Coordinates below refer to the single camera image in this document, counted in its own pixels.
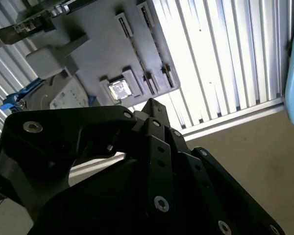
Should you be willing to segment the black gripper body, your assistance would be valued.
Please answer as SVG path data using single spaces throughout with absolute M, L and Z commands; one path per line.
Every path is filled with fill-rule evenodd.
M 68 188 L 42 209 L 34 235 L 184 235 L 188 222 L 167 160 L 127 159 Z

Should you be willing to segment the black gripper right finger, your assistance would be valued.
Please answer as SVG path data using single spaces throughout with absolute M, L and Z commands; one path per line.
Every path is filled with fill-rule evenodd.
M 174 234 L 281 235 L 283 229 L 204 148 L 189 149 L 170 126 L 166 107 L 149 99 L 142 109 L 148 212 Z

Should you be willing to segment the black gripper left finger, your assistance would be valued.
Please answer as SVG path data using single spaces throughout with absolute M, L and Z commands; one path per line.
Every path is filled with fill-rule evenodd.
M 72 167 L 117 152 L 146 160 L 146 114 L 123 106 L 19 112 L 0 138 L 0 193 L 36 216 L 72 187 Z

